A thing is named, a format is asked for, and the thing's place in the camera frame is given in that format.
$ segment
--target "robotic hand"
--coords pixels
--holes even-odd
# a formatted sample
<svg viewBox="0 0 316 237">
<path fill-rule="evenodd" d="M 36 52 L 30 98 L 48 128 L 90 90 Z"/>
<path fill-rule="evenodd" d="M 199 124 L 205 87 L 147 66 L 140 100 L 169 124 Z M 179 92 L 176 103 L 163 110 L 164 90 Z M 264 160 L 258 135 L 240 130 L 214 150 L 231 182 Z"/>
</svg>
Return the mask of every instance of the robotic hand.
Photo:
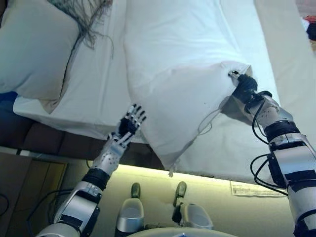
<svg viewBox="0 0 316 237">
<path fill-rule="evenodd" d="M 102 192 L 145 119 L 141 106 L 135 104 L 128 110 L 116 131 L 109 134 L 107 143 L 87 174 L 59 207 L 54 224 L 42 230 L 37 237 L 87 237 L 92 233 L 100 213 L 98 203 Z"/>
<path fill-rule="evenodd" d="M 316 236 L 316 152 L 296 127 L 293 117 L 272 95 L 256 93 L 257 83 L 248 75 L 231 71 L 239 84 L 233 97 L 242 112 L 264 129 L 269 145 L 269 169 L 277 187 L 287 189 L 296 237 Z"/>
</svg>

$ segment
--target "bed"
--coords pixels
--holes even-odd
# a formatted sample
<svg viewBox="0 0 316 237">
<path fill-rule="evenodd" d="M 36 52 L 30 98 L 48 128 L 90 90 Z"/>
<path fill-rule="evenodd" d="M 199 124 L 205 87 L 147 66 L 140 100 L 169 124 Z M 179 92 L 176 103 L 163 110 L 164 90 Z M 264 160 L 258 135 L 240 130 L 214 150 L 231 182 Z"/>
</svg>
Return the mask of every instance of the bed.
<svg viewBox="0 0 316 237">
<path fill-rule="evenodd" d="M 311 119 L 315 110 L 310 109 L 316 101 L 314 57 L 295 3 L 243 0 L 236 5 L 234 0 L 221 0 L 221 5 L 243 56 L 252 66 L 258 89 L 269 90 L 293 113 L 302 133 L 315 145 L 316 131 Z M 114 1 L 111 12 L 103 16 L 103 23 L 94 25 L 113 40 L 113 53 L 108 37 L 97 39 L 95 51 L 81 45 L 70 71 L 69 88 L 51 114 L 39 101 L 23 97 L 15 101 L 14 112 L 60 130 L 105 139 L 131 103 L 123 49 L 125 10 L 126 1 Z M 146 142 L 141 136 L 137 141 Z M 267 151 L 266 145 L 254 138 L 249 125 L 219 114 L 210 132 L 199 136 L 173 169 L 252 182 L 249 164 Z M 266 170 L 263 176 L 268 177 Z"/>
</svg>

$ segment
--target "black tape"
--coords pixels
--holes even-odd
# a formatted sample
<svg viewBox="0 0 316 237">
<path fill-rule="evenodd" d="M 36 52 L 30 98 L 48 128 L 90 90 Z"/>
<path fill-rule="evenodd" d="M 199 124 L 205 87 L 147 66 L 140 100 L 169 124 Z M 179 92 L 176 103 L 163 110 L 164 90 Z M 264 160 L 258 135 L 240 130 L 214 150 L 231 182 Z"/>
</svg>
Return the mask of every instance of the black tape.
<svg viewBox="0 0 316 237">
<path fill-rule="evenodd" d="M 82 225 L 82 221 L 77 219 L 76 217 L 68 216 L 68 215 L 61 215 L 60 221 L 58 223 L 64 223 L 69 226 L 74 227 L 76 230 L 80 229 Z"/>
<path fill-rule="evenodd" d="M 289 182 L 288 186 L 291 186 L 294 192 L 300 191 L 301 189 L 316 187 L 316 180 L 301 180 Z"/>
<path fill-rule="evenodd" d="M 99 187 L 102 191 L 105 189 L 106 184 L 110 176 L 101 169 L 90 169 L 87 174 L 83 177 L 82 181 L 94 184 Z"/>
<path fill-rule="evenodd" d="M 300 133 L 300 130 L 294 122 L 288 120 L 277 121 L 265 128 L 268 142 L 287 133 Z"/>
<path fill-rule="evenodd" d="M 293 181 L 300 181 L 300 180 L 307 180 L 307 179 L 316 179 L 316 172 L 315 170 L 304 170 L 304 171 L 297 171 L 293 173 L 289 173 L 285 175 L 287 180 Z"/>
</svg>

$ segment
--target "black cable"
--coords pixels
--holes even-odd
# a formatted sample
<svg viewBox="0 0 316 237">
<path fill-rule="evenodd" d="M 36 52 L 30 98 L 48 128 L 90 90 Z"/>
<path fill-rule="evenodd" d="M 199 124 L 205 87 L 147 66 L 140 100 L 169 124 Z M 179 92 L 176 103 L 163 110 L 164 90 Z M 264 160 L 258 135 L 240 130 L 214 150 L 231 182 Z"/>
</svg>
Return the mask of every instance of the black cable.
<svg viewBox="0 0 316 237">
<path fill-rule="evenodd" d="M 54 190 L 51 191 L 49 193 L 47 193 L 44 197 L 41 198 L 41 200 L 36 204 L 36 206 L 32 209 L 31 213 L 29 214 L 28 218 L 26 219 L 26 224 L 27 224 L 27 228 L 28 228 L 28 233 L 31 237 L 34 237 L 34 234 L 32 232 L 32 227 L 31 227 L 31 222 L 30 219 L 31 217 L 34 215 L 34 213 L 36 212 L 36 210 L 38 209 L 38 207 L 40 206 L 40 204 L 51 194 L 54 193 L 60 193 L 60 192 L 66 192 L 66 191 L 71 191 L 72 189 L 59 189 L 59 190 Z"/>
<path fill-rule="evenodd" d="M 273 191 L 275 191 L 275 192 L 278 192 L 278 193 L 280 193 L 280 194 L 283 194 L 283 195 L 285 195 L 285 196 L 288 196 L 288 194 L 285 193 L 285 192 L 282 192 L 282 191 L 280 191 L 280 190 L 278 190 L 278 189 L 271 188 L 271 187 L 269 187 L 269 186 L 267 186 L 267 185 L 264 185 L 264 184 L 260 184 L 260 183 L 258 182 L 258 174 L 260 173 L 261 169 L 263 168 L 263 166 L 265 166 L 265 164 L 266 164 L 267 162 L 268 162 L 268 159 L 266 159 L 266 160 L 262 163 L 262 165 L 258 168 L 257 172 L 255 173 L 255 182 L 256 182 L 256 184 L 258 184 L 258 185 L 260 185 L 260 186 L 262 186 L 262 187 L 265 187 L 265 188 L 267 188 L 267 189 L 273 190 Z"/>
<path fill-rule="evenodd" d="M 256 123 L 257 123 L 257 126 L 258 126 L 258 128 L 259 128 L 260 133 L 262 134 L 262 136 L 267 137 L 267 136 L 264 134 L 264 132 L 262 131 L 261 126 L 259 125 L 259 123 L 258 123 L 257 120 L 256 120 Z"/>
<path fill-rule="evenodd" d="M 88 166 L 88 168 L 90 169 L 90 165 L 89 165 L 88 159 L 85 159 L 85 163 L 86 163 L 86 165 Z"/>
<path fill-rule="evenodd" d="M 3 216 L 3 215 L 8 211 L 9 206 L 10 206 L 10 201 L 9 201 L 8 197 L 7 197 L 6 195 L 4 195 L 4 194 L 0 194 L 0 197 L 3 197 L 3 198 L 5 199 L 5 201 L 6 201 L 6 208 L 5 208 L 5 210 L 0 214 L 0 217 L 1 217 L 1 216 Z"/>
<path fill-rule="evenodd" d="M 251 171 L 252 175 L 255 177 L 255 179 L 259 180 L 261 183 L 266 184 L 266 185 L 271 186 L 271 187 L 281 188 L 281 187 L 278 186 L 278 185 L 269 184 L 269 183 L 263 181 L 262 179 L 258 178 L 258 176 L 256 176 L 255 172 L 253 171 L 253 164 L 254 164 L 254 162 L 255 162 L 256 160 L 258 160 L 259 158 L 266 157 L 267 155 L 269 155 L 269 154 L 264 154 L 264 155 L 258 156 L 258 157 L 256 157 L 255 159 L 253 159 L 252 162 L 250 163 L 250 171 Z"/>
<path fill-rule="evenodd" d="M 253 120 L 252 120 L 252 125 L 251 125 L 251 127 L 252 127 L 253 134 L 255 134 L 255 136 L 256 136 L 260 141 L 262 141 L 263 143 L 265 143 L 265 144 L 268 145 L 269 143 L 266 142 L 265 140 L 263 140 L 261 137 L 259 137 L 258 134 L 257 134 L 257 132 L 256 132 L 256 130 L 255 130 L 255 122 L 257 121 L 258 114 L 260 113 L 260 111 L 261 111 L 261 109 L 262 109 L 264 103 L 265 103 L 265 100 L 263 100 L 263 102 L 261 103 L 261 105 L 260 105 L 258 111 L 256 112 L 255 117 L 254 117 Z"/>
<path fill-rule="evenodd" d="M 47 220 L 48 220 L 48 224 L 51 225 L 53 224 L 53 217 L 55 215 L 55 212 L 56 212 L 56 204 L 57 204 L 57 199 L 60 197 L 60 196 L 63 196 L 63 195 L 69 195 L 71 192 L 65 192 L 65 193 L 59 193 L 58 195 L 56 195 L 52 201 L 49 202 L 49 205 L 48 205 L 48 208 L 47 208 Z M 53 204 L 55 203 L 55 208 L 54 208 L 54 212 L 53 212 L 53 217 L 51 217 L 51 208 L 53 206 Z"/>
</svg>

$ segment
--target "floor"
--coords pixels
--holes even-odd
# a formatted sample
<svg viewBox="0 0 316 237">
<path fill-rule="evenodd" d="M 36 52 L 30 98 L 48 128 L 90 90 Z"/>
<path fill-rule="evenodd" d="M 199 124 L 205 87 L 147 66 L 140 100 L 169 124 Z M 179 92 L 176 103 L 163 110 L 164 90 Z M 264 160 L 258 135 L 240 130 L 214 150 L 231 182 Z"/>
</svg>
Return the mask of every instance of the floor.
<svg viewBox="0 0 316 237">
<path fill-rule="evenodd" d="M 84 161 L 72 163 L 63 188 L 73 187 L 87 171 Z M 294 223 L 286 197 L 237 197 L 230 181 L 120 165 L 100 202 L 101 214 L 92 237 L 113 237 L 121 204 L 134 182 L 141 184 L 145 224 L 173 226 L 173 198 L 180 181 L 188 185 L 185 200 L 199 204 L 211 217 L 215 230 L 239 237 L 291 237 Z"/>
</svg>

